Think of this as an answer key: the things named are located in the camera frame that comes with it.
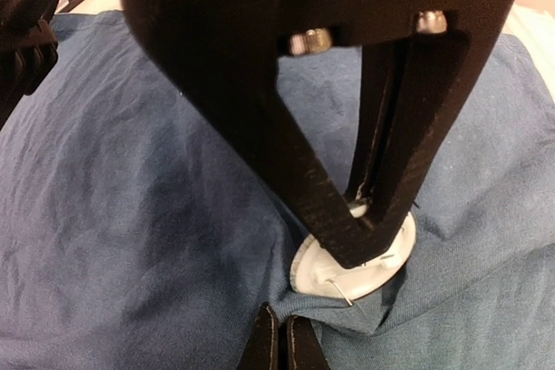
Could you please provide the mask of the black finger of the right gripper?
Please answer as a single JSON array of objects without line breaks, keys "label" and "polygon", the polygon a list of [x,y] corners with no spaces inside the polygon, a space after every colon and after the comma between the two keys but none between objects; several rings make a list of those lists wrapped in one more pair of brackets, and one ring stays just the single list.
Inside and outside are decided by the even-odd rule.
[{"label": "black finger of the right gripper", "polygon": [[278,59],[322,30],[333,47],[401,39],[408,53],[385,174],[408,214],[513,0],[121,0],[142,48],[344,268],[402,222],[368,223],[338,191],[277,91]]},{"label": "black finger of the right gripper", "polygon": [[365,45],[361,49],[362,67],[356,146],[349,181],[344,193],[348,203],[364,202],[368,223],[400,223],[404,210],[392,204],[393,192],[386,178],[399,90],[408,53],[406,39]]}]

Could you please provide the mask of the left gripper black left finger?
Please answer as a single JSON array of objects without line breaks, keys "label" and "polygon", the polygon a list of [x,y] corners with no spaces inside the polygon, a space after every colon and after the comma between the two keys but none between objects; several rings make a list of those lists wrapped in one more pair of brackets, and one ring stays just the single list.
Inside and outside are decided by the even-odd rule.
[{"label": "left gripper black left finger", "polygon": [[279,322],[268,303],[260,306],[240,359],[240,370],[279,369]]}]

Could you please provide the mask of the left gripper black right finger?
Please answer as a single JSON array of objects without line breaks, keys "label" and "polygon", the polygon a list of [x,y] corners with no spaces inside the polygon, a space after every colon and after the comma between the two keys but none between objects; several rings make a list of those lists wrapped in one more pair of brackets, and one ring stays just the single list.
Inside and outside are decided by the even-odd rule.
[{"label": "left gripper black right finger", "polygon": [[291,316],[285,324],[284,369],[330,370],[308,318]]}]

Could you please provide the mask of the dark blue t-shirt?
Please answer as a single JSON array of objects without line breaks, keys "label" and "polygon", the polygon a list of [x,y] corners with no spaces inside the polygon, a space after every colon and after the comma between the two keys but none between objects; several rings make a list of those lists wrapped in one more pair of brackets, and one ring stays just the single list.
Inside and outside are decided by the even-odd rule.
[{"label": "dark blue t-shirt", "polygon": [[59,62],[1,132],[1,366],[233,369],[262,303],[334,369],[554,366],[554,104],[502,35],[384,288],[304,296],[304,232],[118,11],[53,22]]}]

